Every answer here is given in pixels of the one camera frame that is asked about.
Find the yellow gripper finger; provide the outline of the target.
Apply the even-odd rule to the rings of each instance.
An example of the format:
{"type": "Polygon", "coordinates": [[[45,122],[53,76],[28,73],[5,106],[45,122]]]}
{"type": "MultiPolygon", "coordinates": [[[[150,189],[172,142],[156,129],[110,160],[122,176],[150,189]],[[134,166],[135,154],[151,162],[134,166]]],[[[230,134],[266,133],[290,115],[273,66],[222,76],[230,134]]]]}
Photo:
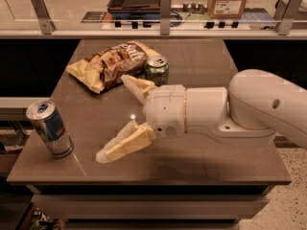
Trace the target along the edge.
{"type": "Polygon", "coordinates": [[[96,153],[96,161],[99,163],[116,161],[147,147],[155,138],[155,132],[148,123],[139,125],[132,120],[96,153]]]}
{"type": "Polygon", "coordinates": [[[157,88],[150,80],[137,79],[130,75],[123,75],[121,80],[127,89],[142,104],[145,103],[146,97],[157,88]]]}

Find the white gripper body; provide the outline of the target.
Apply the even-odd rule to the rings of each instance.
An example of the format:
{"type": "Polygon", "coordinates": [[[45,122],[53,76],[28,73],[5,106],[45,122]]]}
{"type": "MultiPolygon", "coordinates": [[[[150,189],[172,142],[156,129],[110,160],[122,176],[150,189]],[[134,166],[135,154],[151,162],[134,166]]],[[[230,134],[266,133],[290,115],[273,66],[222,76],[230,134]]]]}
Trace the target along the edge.
{"type": "Polygon", "coordinates": [[[146,98],[146,121],[158,138],[184,135],[184,95],[185,87],[180,84],[162,85],[146,98]]]}

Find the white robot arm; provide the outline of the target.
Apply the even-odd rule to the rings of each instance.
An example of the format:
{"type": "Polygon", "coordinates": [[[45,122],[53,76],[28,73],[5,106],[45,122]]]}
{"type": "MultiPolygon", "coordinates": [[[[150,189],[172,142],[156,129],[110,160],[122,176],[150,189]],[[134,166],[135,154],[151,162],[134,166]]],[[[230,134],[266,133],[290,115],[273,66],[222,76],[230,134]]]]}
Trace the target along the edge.
{"type": "Polygon", "coordinates": [[[279,133],[307,145],[307,90],[275,74],[248,69],[228,87],[156,86],[130,75],[123,84],[143,104],[146,122],[132,120],[96,153],[108,163],[149,146],[156,138],[202,134],[223,144],[260,146],[279,133]]]}

